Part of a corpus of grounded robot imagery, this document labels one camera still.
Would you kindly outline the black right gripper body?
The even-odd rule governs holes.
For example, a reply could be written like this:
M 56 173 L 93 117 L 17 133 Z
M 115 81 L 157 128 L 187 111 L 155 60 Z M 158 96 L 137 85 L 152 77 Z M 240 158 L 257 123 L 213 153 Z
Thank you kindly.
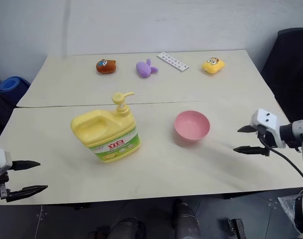
M 268 128 L 263 125 L 257 125 L 257 138 L 262 140 L 266 145 L 271 148 L 278 148 L 275 138 Z

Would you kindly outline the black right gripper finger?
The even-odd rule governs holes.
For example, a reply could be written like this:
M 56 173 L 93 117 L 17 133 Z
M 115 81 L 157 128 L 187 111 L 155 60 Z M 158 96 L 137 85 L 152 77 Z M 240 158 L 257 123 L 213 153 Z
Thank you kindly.
M 235 152 L 242 153 L 242 154 L 259 154 L 263 156 L 269 156 L 270 150 L 268 148 L 262 148 L 262 147 L 251 147 L 251 146 L 239 146 L 233 149 Z
M 245 125 L 241 127 L 240 129 L 237 130 L 238 132 L 244 132 L 244 133 L 251 133 L 251 132 L 256 132 L 257 129 L 252 127 L 251 125 Z

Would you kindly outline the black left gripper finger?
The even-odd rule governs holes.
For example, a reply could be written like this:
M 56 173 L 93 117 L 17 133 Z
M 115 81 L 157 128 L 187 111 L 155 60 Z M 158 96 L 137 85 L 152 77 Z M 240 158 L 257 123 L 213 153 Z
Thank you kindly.
M 40 166 L 40 163 L 30 160 L 17 160 L 12 162 L 11 169 L 14 171 L 19 171 L 33 168 L 36 166 Z
M 47 188 L 48 188 L 47 185 L 35 185 L 35 186 L 25 187 L 19 191 L 14 191 L 14 192 L 7 190 L 6 201 L 13 202 L 13 201 L 29 198 L 37 193 L 42 192 Z

